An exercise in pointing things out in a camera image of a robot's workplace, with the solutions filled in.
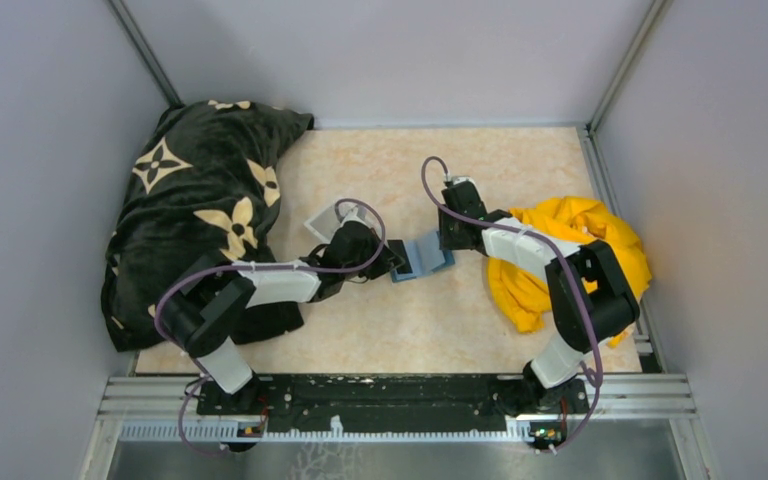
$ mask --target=flower pattern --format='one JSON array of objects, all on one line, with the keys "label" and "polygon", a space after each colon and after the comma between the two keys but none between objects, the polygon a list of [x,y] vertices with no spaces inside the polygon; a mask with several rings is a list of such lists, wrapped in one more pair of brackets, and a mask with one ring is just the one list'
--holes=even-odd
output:
[{"label": "flower pattern", "polygon": [[254,216],[254,210],[248,197],[243,197],[234,205],[230,217],[222,210],[197,210],[193,213],[202,221],[225,230],[228,248],[219,251],[228,259],[234,261],[243,258],[246,254],[246,243],[257,247],[254,229],[249,225]]},{"label": "flower pattern", "polygon": [[263,187],[263,200],[266,206],[271,207],[281,198],[281,191],[278,189],[278,177],[275,175],[275,169],[272,167],[263,168],[259,163],[246,159],[249,162],[249,168],[252,171],[257,183]]},{"label": "flower pattern", "polygon": [[137,159],[131,172],[140,177],[146,194],[149,194],[163,177],[185,168],[192,168],[192,165],[175,156],[166,145],[166,137],[163,137],[154,148]]},{"label": "flower pattern", "polygon": [[243,110],[248,110],[249,108],[251,108],[251,102],[249,102],[248,100],[244,100],[242,102],[237,102],[237,103],[221,103],[221,102],[217,102],[216,100],[209,100],[207,104],[217,110],[222,110],[224,108],[231,108],[234,105],[242,108]]},{"label": "flower pattern", "polygon": [[110,266],[110,270],[113,271],[113,275],[119,276],[119,260],[122,258],[121,255],[118,253],[114,254],[113,257],[111,257],[111,260],[113,260]]}]

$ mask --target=beige floor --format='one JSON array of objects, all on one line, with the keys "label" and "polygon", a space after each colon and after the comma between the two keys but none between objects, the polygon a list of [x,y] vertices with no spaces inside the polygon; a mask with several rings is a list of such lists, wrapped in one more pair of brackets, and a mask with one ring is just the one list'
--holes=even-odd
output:
[{"label": "beige floor", "polygon": [[[391,238],[435,229],[437,213],[419,179],[429,155],[446,160],[453,174],[472,176],[489,210],[593,195],[573,128],[314,131],[279,166],[283,204],[269,244],[281,260],[309,252],[317,242],[303,222],[340,196],[375,207]],[[429,173],[439,192],[441,171]],[[302,305],[303,328],[240,350],[264,373],[520,371],[554,332],[551,319],[541,332],[518,334],[490,297],[485,258],[455,258],[453,268],[426,278],[347,284],[325,302]],[[603,358],[607,371],[640,371],[631,336],[604,348]],[[136,370],[196,371],[168,344],[142,352]]]}]

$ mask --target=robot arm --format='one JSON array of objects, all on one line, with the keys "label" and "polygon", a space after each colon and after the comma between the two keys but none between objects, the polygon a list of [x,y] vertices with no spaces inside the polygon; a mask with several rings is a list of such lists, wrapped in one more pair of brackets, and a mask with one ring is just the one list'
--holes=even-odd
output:
[{"label": "robot arm", "polygon": [[[488,257],[505,260],[548,286],[558,333],[523,370],[526,387],[534,401],[539,403],[547,391],[574,377],[581,361],[591,351],[584,319],[572,289],[577,288],[581,293],[600,344],[637,320],[640,315],[637,300],[607,243],[596,240],[582,245],[540,234],[552,241],[566,258],[576,279],[570,285],[555,252],[545,243],[525,234],[535,231],[532,226],[511,218],[507,212],[497,210],[487,213],[474,182],[468,177],[448,178],[445,186],[442,193],[446,207],[501,228],[485,228],[439,211],[443,248],[472,249]],[[596,289],[588,294],[582,278],[596,282]]]},{"label": "robot arm", "polygon": [[[403,260],[383,246],[375,261],[365,269],[340,271],[363,264],[380,243],[370,225],[349,214],[331,242],[318,246],[307,257],[287,263],[233,262],[250,268],[204,277],[181,288],[167,302],[161,322],[175,342],[222,390],[234,394],[254,377],[229,336],[233,324],[245,315],[245,310],[277,302],[318,302],[337,294],[346,280],[354,277],[374,280],[401,266]],[[227,263],[218,252],[204,255],[181,279]]]}]

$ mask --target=blue plastic object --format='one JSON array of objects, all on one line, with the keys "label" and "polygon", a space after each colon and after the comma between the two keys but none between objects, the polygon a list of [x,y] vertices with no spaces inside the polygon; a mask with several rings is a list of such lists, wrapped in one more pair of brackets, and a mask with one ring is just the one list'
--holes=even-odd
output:
[{"label": "blue plastic object", "polygon": [[408,256],[405,261],[410,265],[411,272],[399,273],[393,270],[390,272],[393,283],[425,277],[455,264],[452,251],[440,248],[440,233],[437,230],[416,240],[405,240],[404,244]]}]

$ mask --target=cable tie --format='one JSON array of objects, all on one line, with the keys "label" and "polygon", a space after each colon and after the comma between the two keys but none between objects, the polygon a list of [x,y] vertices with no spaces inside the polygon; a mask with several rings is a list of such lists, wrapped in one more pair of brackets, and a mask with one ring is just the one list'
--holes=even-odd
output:
[{"label": "cable tie", "polygon": [[527,230],[525,229],[525,226],[523,226],[519,232],[517,232],[516,238],[514,238],[514,258],[517,261],[517,267],[522,268],[522,261],[519,258],[519,248],[517,248],[517,244],[519,243],[519,240],[525,236],[525,233]]}]

